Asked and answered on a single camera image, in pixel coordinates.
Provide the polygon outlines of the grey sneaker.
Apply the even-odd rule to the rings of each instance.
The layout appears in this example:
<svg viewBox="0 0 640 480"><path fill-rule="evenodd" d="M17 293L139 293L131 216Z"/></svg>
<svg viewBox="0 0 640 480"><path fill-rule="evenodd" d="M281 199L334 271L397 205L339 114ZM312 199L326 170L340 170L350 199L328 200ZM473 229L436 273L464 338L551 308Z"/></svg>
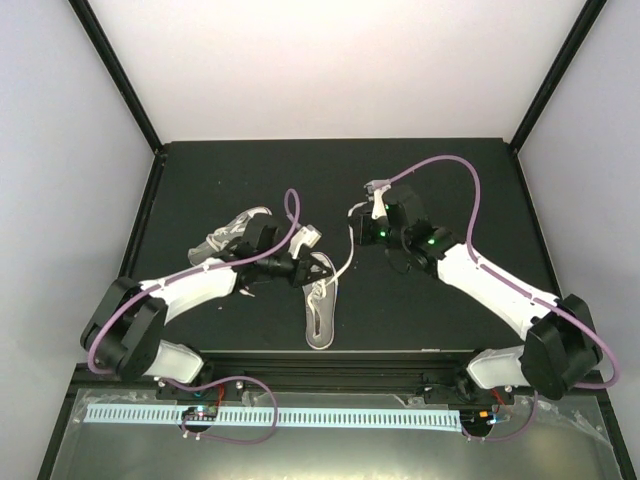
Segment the grey sneaker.
<svg viewBox="0 0 640 480"><path fill-rule="evenodd" d="M192 266L200 265L207 258L222 251L232 240L240 238L249 221L257 214L271 215L272 212L267 207L258 206L239 213L228 224L209 233L201 244L188 250L187 257L190 264Z"/></svg>
<svg viewBox="0 0 640 480"><path fill-rule="evenodd" d="M329 269L331 275L302 287L305 300L305 338L314 350L328 349L334 340L335 309L338 299L339 279L350 267L354 257L354 230L349 226L350 251L345 263L336 269L331 259L322 252L311 256Z"/></svg>

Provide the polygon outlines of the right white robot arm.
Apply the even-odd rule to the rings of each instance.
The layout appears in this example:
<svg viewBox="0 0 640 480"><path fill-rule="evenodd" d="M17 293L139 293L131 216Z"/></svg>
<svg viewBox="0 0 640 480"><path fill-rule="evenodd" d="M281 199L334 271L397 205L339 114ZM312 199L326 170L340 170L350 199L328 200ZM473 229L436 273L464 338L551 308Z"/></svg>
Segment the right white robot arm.
<svg viewBox="0 0 640 480"><path fill-rule="evenodd" d="M479 352L454 379L457 396L476 403L491 389L531 387L561 399L580 387L603 358L587 333L590 312L575 295L564 299L537 289L480 255L468 243L428 219L408 186L374 180L367 201L349 217L359 246L381 245L408 268L423 271L488 309L522 340L522 345Z"/></svg>

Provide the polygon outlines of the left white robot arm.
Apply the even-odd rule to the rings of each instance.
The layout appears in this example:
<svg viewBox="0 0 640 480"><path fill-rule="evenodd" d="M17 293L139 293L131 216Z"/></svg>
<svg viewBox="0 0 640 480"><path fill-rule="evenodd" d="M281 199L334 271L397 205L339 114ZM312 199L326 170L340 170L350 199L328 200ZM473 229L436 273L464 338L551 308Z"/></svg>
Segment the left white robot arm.
<svg viewBox="0 0 640 480"><path fill-rule="evenodd" d="M290 238L280 230L268 208L254 207L190 249L189 269L142 282L116 279L80 336L92 370L125 381L179 382L191 398L207 397L215 384L213 372L194 349L165 340L165 326L201 304L248 294L251 284L274 278L302 290L308 346L329 348L335 335L335 266L314 251L321 235L313 226L300 227Z"/></svg>

